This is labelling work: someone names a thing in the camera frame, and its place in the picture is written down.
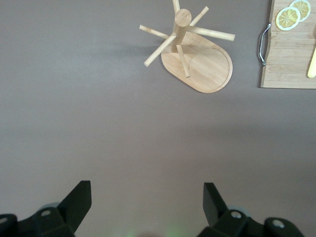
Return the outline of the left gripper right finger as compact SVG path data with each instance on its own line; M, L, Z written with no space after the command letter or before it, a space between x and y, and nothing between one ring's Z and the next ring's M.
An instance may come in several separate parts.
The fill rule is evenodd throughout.
M214 183L204 183L203 210L208 222L199 237L303 237L290 221L271 217L260 224L244 212L229 209Z

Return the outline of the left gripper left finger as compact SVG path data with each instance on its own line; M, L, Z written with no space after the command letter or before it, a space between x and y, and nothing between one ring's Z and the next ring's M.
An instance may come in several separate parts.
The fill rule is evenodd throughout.
M2 237L74 237L91 208L91 182L80 181L56 206L46 207L22 221L14 214L0 216Z

